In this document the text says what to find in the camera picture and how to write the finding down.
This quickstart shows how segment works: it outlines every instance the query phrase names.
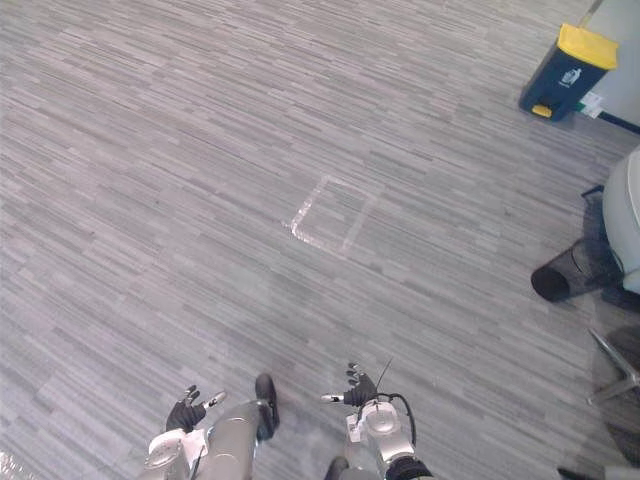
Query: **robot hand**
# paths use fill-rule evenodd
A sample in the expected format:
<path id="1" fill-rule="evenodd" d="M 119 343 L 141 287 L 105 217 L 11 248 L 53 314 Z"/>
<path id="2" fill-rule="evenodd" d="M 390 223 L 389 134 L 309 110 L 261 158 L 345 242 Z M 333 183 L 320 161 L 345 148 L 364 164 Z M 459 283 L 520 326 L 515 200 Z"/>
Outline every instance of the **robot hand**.
<path id="1" fill-rule="evenodd" d="M 196 406 L 191 405 L 191 403 L 198 398 L 198 395 L 200 395 L 200 392 L 196 389 L 195 385 L 191 385 L 185 390 L 184 398 L 176 402 L 171 409 L 171 413 L 169 413 L 169 417 L 167 418 L 167 432 L 181 428 L 184 433 L 190 433 L 193 431 L 193 427 L 205 417 L 207 410 L 204 402 Z"/>

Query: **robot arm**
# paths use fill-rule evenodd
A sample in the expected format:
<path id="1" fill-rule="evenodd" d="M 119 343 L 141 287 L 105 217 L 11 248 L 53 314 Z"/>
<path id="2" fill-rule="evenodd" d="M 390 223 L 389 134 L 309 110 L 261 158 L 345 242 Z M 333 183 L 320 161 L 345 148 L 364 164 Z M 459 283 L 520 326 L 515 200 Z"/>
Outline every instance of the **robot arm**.
<path id="1" fill-rule="evenodd" d="M 181 429 L 157 436 L 149 445 L 149 456 L 138 480 L 189 480 L 191 472 Z"/>
<path id="2" fill-rule="evenodd" d="M 166 432 L 149 444 L 149 455 L 138 480 L 188 480 L 191 466 L 207 454 L 207 442 L 203 430 L 193 430 L 202 420 L 207 408 L 221 403 L 226 394 L 220 392 L 206 403 L 192 406 L 200 392 L 192 385 L 184 398 L 176 402 L 169 413 Z"/>

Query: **gray carpet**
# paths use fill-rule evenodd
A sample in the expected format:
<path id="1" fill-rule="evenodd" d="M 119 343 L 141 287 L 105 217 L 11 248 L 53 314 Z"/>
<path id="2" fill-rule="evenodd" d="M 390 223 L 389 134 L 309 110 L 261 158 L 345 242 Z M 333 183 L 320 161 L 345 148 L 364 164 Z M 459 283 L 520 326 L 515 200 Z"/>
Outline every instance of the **gray carpet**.
<path id="1" fill-rule="evenodd" d="M 517 108 L 589 3 L 2 2 L 0 451 L 132 478 L 185 386 L 267 370 L 254 477 L 319 479 L 348 409 L 318 395 L 393 357 L 439 479 L 624 464 L 587 327 L 640 315 L 529 284 L 640 141 Z"/>

